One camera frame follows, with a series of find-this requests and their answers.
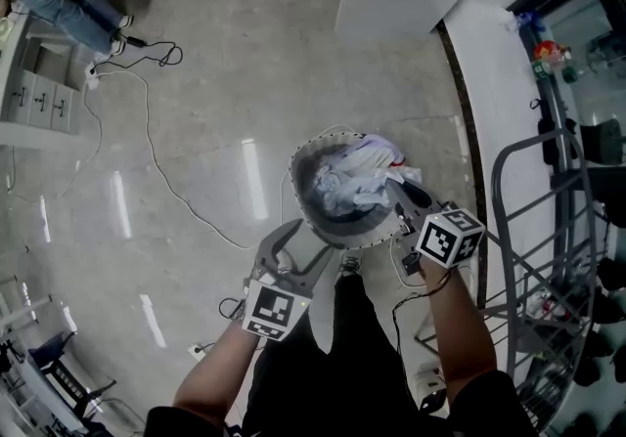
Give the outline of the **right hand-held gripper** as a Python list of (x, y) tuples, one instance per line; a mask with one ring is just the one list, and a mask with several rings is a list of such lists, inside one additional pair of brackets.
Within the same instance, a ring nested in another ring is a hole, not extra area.
[[(387, 179), (385, 191), (402, 223), (390, 243), (391, 261), (400, 278), (415, 276), (423, 257), (444, 269), (472, 259), (486, 227), (468, 210), (443, 210), (442, 201), (422, 185), (409, 180), (399, 183)], [(420, 217), (424, 217), (424, 222), (418, 228)]]

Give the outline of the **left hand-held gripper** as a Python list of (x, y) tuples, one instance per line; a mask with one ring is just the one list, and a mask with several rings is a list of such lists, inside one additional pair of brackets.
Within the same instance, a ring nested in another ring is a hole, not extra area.
[(335, 249), (326, 245), (303, 267), (279, 267), (279, 252), (298, 232), (302, 218), (285, 223), (258, 245), (254, 265), (245, 281), (243, 329), (269, 340), (283, 341), (308, 311), (313, 289)]

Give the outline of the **cream shirt with red collar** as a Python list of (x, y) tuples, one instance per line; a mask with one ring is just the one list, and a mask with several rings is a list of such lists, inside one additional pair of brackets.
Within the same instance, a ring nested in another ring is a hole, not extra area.
[(375, 169), (401, 166), (405, 160), (405, 155), (395, 144), (380, 135), (369, 134), (347, 147), (335, 167), (356, 176)]

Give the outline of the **blue checkered clothes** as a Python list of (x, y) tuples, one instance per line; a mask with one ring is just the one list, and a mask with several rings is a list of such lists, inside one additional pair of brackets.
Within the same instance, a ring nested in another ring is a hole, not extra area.
[(361, 170), (340, 170), (337, 166), (319, 168), (306, 192), (307, 199), (329, 217), (366, 212), (376, 207), (388, 208), (385, 192), (388, 180), (404, 184), (407, 180), (421, 183), (421, 168), (411, 166), (375, 167)]

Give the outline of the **grey metal drying rack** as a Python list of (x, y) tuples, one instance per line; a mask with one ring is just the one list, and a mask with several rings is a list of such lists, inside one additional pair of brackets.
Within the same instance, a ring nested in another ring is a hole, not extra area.
[(483, 310), (499, 367), (513, 380), (531, 423), (550, 435), (574, 389), (599, 293), (598, 216), (585, 165), (554, 176), (531, 160), (552, 131), (505, 147), (492, 172), (495, 227), (489, 233), (502, 271)]

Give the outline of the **person's right forearm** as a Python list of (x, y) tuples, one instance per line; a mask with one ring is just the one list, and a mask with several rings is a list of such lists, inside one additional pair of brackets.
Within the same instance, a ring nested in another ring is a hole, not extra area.
[(490, 333), (456, 269), (421, 261), (436, 334), (438, 355), (452, 402), (480, 375), (497, 369)]

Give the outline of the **person's left forearm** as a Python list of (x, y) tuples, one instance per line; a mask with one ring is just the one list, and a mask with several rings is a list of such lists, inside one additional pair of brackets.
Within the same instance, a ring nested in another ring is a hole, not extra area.
[(259, 337), (232, 322), (178, 388), (173, 406), (222, 427), (244, 383)]

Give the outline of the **person's right shoe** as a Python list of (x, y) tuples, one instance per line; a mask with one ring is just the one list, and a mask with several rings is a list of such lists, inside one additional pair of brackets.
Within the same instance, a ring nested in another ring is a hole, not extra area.
[(341, 256), (338, 274), (341, 278), (360, 276), (362, 273), (363, 256), (361, 253), (344, 252)]

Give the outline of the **white woven laundry basket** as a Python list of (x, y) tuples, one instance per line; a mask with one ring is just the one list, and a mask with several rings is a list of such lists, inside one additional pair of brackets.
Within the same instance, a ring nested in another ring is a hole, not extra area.
[(318, 169), (336, 166), (340, 154), (366, 135), (349, 131), (321, 135), (304, 143), (291, 157), (290, 181), (303, 217), (321, 240), (337, 248), (377, 245), (389, 240), (400, 227), (391, 206), (329, 217), (307, 199), (306, 192)]

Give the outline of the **person's black clothing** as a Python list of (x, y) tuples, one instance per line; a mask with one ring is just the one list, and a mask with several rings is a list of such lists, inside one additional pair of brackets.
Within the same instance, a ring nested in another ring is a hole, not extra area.
[[(447, 398), (446, 417), (422, 413), (361, 276), (337, 277), (329, 351), (303, 319), (285, 340), (259, 341), (246, 377), (245, 437), (538, 437), (498, 367)], [(226, 437), (226, 419), (214, 426), (172, 403), (149, 411), (143, 437)]]

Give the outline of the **white black small appliance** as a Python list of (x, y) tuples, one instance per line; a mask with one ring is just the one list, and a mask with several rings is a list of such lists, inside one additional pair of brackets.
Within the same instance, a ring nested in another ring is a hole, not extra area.
[(437, 362), (420, 365), (413, 376), (412, 387), (414, 400), (422, 413), (448, 415), (446, 383)]

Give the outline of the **clear bottle green label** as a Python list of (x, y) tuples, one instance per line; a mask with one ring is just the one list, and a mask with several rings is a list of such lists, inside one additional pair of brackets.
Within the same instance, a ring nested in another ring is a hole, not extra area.
[(562, 62), (540, 58), (532, 62), (531, 68), (534, 77), (541, 80), (555, 76), (562, 69)]

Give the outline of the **red plastic bottle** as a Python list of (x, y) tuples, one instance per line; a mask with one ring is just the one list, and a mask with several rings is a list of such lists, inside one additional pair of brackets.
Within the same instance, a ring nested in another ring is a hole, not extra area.
[(561, 59), (562, 46), (554, 40), (543, 40), (533, 50), (535, 61), (541, 60), (547, 63), (557, 63)]

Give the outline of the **blue plastic bottle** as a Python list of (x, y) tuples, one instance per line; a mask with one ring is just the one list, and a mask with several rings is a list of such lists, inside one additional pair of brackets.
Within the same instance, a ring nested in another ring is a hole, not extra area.
[(528, 27), (538, 32), (546, 30), (541, 16), (536, 11), (520, 12), (514, 15), (514, 30)]

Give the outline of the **white drawer desk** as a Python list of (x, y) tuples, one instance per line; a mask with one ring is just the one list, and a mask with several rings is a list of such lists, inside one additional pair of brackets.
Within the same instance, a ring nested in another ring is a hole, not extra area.
[(0, 21), (0, 146), (77, 145), (82, 92), (67, 83), (74, 43), (26, 12)]

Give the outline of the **black frame chair blue seat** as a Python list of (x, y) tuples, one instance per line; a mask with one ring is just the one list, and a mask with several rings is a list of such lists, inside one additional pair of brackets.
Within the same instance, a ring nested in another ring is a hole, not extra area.
[(97, 389), (88, 389), (78, 380), (63, 362), (67, 344), (76, 336), (76, 332), (58, 333), (37, 348), (27, 351), (25, 367), (34, 369), (36, 379), (46, 387), (50, 386), (57, 399), (72, 413), (72, 417), (80, 421), (79, 427), (85, 426), (91, 416), (86, 416), (88, 406), (116, 385), (111, 381)]

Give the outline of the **white metal table frame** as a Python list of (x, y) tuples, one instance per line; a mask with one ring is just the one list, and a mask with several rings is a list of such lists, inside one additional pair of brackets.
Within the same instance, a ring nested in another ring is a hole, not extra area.
[(51, 294), (37, 298), (16, 275), (0, 277), (0, 331), (26, 320), (37, 321), (37, 311), (52, 302)]

